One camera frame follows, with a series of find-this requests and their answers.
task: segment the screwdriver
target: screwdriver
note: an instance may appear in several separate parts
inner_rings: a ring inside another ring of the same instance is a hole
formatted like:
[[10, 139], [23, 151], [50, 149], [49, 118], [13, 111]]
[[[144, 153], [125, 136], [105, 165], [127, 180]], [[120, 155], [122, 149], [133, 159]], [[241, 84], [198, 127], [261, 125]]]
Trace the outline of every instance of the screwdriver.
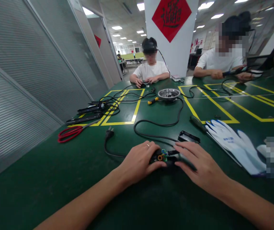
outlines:
[[154, 104], [158, 100], [159, 100], [159, 98], [155, 97], [152, 101], [148, 101], [148, 104]]
[[208, 137], [210, 137], [211, 139], [213, 139], [213, 140], [220, 146], [220, 148], [222, 148], [223, 151], [226, 152], [227, 155], [229, 155], [230, 158], [233, 159], [233, 161], [235, 161], [240, 167], [242, 167], [242, 165], [241, 165], [241, 164], [240, 164], [240, 163], [239, 163], [231, 154], [229, 154], [228, 151], [227, 151], [225, 148], [223, 148], [222, 145], [221, 145], [218, 141], [216, 141], [216, 140], [212, 137], [212, 135], [207, 131], [207, 129], [205, 128], [205, 126], [202, 124], [202, 122], [201, 122], [199, 119], [197, 119], [195, 116], [191, 115], [191, 116], [190, 116], [190, 122], [192, 122], [192, 123], [193, 123], [197, 128], [199, 128], [203, 133], [206, 133], [206, 134], [208, 135]]

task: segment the work glove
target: work glove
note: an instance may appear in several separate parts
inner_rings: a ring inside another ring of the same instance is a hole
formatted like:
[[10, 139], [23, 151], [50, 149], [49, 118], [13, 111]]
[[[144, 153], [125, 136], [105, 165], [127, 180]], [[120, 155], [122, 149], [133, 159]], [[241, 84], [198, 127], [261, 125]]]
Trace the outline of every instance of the work glove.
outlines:
[[258, 157], [257, 151], [248, 136], [238, 130], [237, 133], [220, 120], [206, 122], [206, 129], [223, 148], [230, 151], [252, 176], [265, 175], [266, 164]]

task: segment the red diamond decoration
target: red diamond decoration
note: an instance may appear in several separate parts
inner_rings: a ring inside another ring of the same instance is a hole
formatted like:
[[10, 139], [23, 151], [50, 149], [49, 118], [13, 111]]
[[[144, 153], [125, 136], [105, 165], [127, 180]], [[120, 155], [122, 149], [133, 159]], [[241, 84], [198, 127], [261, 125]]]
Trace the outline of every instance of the red diamond decoration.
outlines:
[[191, 9], [186, 0], [161, 0], [152, 20], [171, 42], [190, 15]]

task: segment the scissors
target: scissors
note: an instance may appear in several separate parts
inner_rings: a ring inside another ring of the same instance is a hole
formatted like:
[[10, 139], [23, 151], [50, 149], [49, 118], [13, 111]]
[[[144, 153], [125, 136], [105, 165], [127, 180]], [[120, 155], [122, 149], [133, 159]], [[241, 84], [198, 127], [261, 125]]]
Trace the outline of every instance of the scissors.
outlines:
[[93, 121], [90, 124], [85, 126], [74, 126], [61, 131], [58, 134], [58, 143], [65, 143], [65, 142], [68, 142], [69, 140], [72, 140], [77, 135], [79, 135], [83, 131], [83, 129], [97, 123], [98, 121], [100, 121], [100, 119]]

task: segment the red scissors handle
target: red scissors handle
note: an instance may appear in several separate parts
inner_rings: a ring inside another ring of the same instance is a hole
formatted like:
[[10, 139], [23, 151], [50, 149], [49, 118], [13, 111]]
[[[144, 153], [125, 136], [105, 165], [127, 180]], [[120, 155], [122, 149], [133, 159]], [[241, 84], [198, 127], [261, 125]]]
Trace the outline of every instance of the red scissors handle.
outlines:
[[69, 140], [72, 140], [78, 134], [80, 134], [82, 131], [83, 131], [83, 127], [82, 126], [74, 126], [74, 127], [67, 128], [67, 129], [61, 131], [58, 134], [58, 142], [59, 143], [65, 143], [65, 142], [67, 142]]

